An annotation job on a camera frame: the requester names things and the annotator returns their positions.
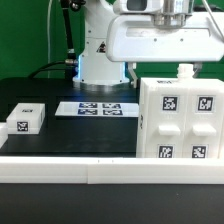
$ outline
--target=black tabletop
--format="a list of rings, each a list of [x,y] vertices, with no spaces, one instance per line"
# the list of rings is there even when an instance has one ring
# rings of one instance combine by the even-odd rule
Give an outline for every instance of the black tabletop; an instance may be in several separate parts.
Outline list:
[[[0,155],[135,157],[137,118],[56,117],[61,101],[137,103],[138,90],[93,92],[59,79],[12,78],[0,82],[0,122],[17,103],[44,103],[38,135],[9,135]]]
[[[46,118],[39,135],[10,135],[0,156],[135,156],[137,119],[56,118],[62,100],[136,103],[138,92],[78,91],[64,80],[2,80],[0,122],[19,102],[45,103]],[[223,185],[0,184],[2,224],[223,224],[223,208]]]

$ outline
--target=green background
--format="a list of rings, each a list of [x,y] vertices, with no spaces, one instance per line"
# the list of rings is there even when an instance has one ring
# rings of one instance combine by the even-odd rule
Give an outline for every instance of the green background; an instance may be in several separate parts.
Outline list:
[[[224,8],[223,0],[209,0],[209,3]],[[47,10],[49,0],[0,0],[0,79],[23,77],[47,63]],[[77,53],[84,48],[83,11],[70,11],[73,39]],[[63,16],[58,0],[53,1],[51,14],[52,61],[66,58],[66,42]],[[138,76],[173,77],[177,63],[139,63]],[[224,80],[224,60],[218,63],[204,63],[200,77]],[[63,77],[52,73],[51,77]]]

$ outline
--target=black cable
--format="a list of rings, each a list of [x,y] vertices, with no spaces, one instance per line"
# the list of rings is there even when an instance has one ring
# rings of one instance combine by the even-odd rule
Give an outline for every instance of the black cable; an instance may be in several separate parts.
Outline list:
[[[209,7],[213,12],[224,12],[224,10],[217,5],[209,5]],[[207,10],[204,5],[195,5],[194,12],[207,12]]]
[[[37,69],[36,71],[30,73],[30,74],[28,75],[28,78],[29,78],[29,79],[32,79],[32,78],[35,77],[36,74],[38,74],[40,71],[42,71],[42,70],[45,70],[45,71],[46,71],[46,68],[49,68],[49,67],[54,66],[54,65],[60,65],[60,64],[61,64],[61,65],[62,65],[62,64],[65,64],[65,62],[64,62],[64,61],[55,61],[55,62],[51,62],[51,63],[49,63],[49,64],[46,64],[46,65],[40,67],[39,69]]]
[[[48,71],[65,71],[65,68],[47,68],[47,69],[41,69],[41,70],[38,70],[38,72],[35,75],[37,75],[40,72],[48,72]]]
[[[69,18],[69,11],[68,9],[63,9],[63,16],[65,22],[65,30],[66,30],[66,38],[67,38],[67,47],[68,49],[74,49],[73,47],[73,40],[72,40],[72,30]]]

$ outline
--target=white border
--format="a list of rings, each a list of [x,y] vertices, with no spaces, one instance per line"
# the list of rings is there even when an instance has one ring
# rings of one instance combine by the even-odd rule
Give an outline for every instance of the white border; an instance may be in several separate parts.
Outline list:
[[[224,184],[224,160],[1,156],[0,183]]]

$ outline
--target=large white block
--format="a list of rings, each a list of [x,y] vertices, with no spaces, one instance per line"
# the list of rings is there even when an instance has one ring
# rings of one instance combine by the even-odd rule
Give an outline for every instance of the large white block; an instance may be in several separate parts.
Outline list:
[[[224,85],[215,79],[190,83],[183,157],[218,158],[224,114]]]
[[[19,103],[7,118],[9,134],[38,134],[45,117],[45,105]]]
[[[182,157],[188,88],[177,79],[143,78],[137,157]]]
[[[137,157],[224,157],[223,102],[220,80],[143,78]]]
[[[8,130],[6,123],[0,123],[0,148],[8,139]]]

